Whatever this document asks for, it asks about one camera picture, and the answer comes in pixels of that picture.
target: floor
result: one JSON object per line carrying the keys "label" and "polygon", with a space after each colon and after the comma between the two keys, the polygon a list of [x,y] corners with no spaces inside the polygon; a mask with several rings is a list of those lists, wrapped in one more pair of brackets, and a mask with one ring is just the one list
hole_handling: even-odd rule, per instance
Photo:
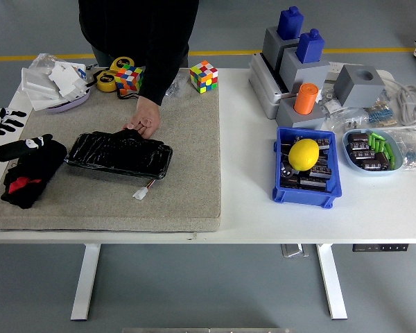
{"label": "floor", "polygon": [[[200,0],[190,47],[204,55],[190,56],[190,66],[207,59],[219,68],[248,68],[265,29],[277,25],[280,10],[291,5]],[[382,0],[295,5],[305,16],[302,31],[317,28],[325,39],[327,60],[372,65],[416,85],[416,1],[413,7]],[[21,68],[39,53],[95,62],[80,33],[76,1],[0,1],[0,107],[9,104]],[[343,321],[329,317],[319,261],[309,247],[309,257],[286,259],[279,245],[105,245],[88,321],[71,322],[84,246],[0,245],[0,332],[280,327],[298,333],[416,333],[416,244],[404,253],[333,246],[349,316]]]}

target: orange peg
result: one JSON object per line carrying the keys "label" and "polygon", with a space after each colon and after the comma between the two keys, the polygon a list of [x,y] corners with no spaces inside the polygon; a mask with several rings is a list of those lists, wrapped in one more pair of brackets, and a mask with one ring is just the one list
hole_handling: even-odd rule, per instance
{"label": "orange peg", "polygon": [[300,86],[299,94],[297,95],[296,102],[294,103],[294,110],[298,114],[309,114],[313,111],[316,97],[318,96],[319,88],[313,83],[304,83]]}

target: white table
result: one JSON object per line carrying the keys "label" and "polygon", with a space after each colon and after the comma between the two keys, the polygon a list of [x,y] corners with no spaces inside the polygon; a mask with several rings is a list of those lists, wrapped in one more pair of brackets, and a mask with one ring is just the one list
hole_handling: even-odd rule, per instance
{"label": "white table", "polygon": [[[218,232],[0,232],[0,243],[87,244],[71,319],[87,317],[100,244],[317,244],[332,318],[347,317],[332,244],[416,244],[416,171],[364,177],[347,165],[342,146],[338,159],[343,196],[335,199],[333,208],[274,203],[276,121],[266,118],[247,69],[219,72]],[[18,134],[4,139],[13,141]],[[4,167],[0,164],[0,177]]]}

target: black plastic package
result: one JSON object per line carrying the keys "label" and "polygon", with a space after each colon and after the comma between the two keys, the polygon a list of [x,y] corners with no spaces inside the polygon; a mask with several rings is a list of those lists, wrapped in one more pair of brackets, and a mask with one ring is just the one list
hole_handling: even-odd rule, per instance
{"label": "black plastic package", "polygon": [[162,179],[172,155],[173,149],[163,142],[144,139],[136,130],[122,130],[81,134],[65,162],[86,169]]}

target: yellow line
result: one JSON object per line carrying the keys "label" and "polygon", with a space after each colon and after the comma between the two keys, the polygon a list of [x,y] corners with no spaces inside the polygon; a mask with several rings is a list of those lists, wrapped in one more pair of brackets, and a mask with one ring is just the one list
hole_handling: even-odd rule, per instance
{"label": "yellow line", "polygon": [[[397,52],[413,52],[414,47],[379,47],[366,49],[325,49],[324,53],[397,53]],[[259,53],[262,50],[233,50],[233,51],[190,51],[190,56],[249,56],[253,53]],[[94,54],[57,54],[60,59],[94,59]],[[0,62],[5,61],[25,61],[34,60],[36,55],[2,55]]]}
{"label": "yellow line", "polygon": [[392,53],[413,52],[414,47],[374,47],[367,49],[325,49],[324,53]]}
{"label": "yellow line", "polygon": [[262,50],[190,51],[189,56],[249,56]]}

